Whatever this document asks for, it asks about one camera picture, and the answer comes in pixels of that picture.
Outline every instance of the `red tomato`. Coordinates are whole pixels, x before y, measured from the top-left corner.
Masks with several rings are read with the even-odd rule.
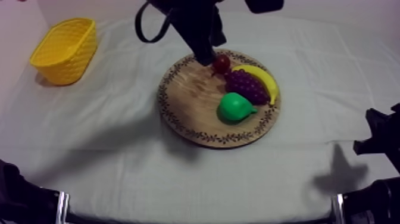
[[[224,54],[218,55],[213,62],[212,67],[217,73],[225,74],[225,72],[227,72],[230,67],[230,60],[228,56]]]

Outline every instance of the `grapes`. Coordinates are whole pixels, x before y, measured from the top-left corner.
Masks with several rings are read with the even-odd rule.
[[[265,105],[270,100],[263,84],[243,69],[229,72],[225,75],[225,80],[227,92],[238,93],[253,105]]]

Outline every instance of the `banana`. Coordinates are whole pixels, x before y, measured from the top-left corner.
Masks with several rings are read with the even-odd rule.
[[[232,71],[237,71],[240,69],[243,69],[245,72],[250,73],[253,77],[258,79],[264,85],[265,90],[268,91],[271,97],[270,104],[274,105],[276,97],[279,94],[278,85],[276,84],[274,78],[263,69],[256,66],[250,66],[247,64],[233,67]]]

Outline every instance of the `round wooden tray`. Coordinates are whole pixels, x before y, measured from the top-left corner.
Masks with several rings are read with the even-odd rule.
[[[216,53],[227,55],[231,67],[250,64],[269,72],[257,60],[240,52],[219,49]],[[256,107],[256,114],[239,124],[228,125],[217,115],[217,107],[226,93],[224,86],[223,77],[213,76],[210,66],[200,65],[190,54],[169,68],[160,83],[157,98],[161,115],[179,135],[207,147],[239,147],[265,135],[278,118],[280,95],[274,106]]]

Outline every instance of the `woven plastic basket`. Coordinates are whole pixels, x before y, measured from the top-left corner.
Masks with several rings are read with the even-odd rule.
[[[69,85],[82,77],[96,49],[95,22],[72,18],[49,30],[30,63],[51,83]]]

